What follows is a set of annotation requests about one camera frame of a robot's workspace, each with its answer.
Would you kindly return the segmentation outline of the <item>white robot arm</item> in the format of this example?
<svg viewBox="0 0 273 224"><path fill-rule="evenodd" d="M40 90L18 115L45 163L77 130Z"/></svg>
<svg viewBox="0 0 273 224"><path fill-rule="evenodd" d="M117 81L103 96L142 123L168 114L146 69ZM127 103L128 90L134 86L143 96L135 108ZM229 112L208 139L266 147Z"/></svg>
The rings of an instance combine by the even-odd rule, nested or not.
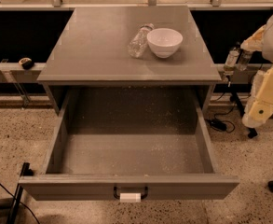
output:
<svg viewBox="0 0 273 224"><path fill-rule="evenodd" d="M240 47L245 51L260 51L264 59L272 62L266 71L258 71L253 80L251 97L244 109L242 123L256 128L273 115L273 15Z"/></svg>

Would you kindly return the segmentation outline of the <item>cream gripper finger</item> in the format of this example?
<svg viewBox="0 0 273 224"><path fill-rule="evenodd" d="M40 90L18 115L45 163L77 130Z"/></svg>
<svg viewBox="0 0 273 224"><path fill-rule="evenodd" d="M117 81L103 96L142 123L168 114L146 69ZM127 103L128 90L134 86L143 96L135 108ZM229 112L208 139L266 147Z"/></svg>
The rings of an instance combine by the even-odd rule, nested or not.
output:
<svg viewBox="0 0 273 224"><path fill-rule="evenodd" d="M240 48L250 52L261 51L263 48L263 34L265 28L266 27L263 25L257 29L249 38L241 43Z"/></svg>

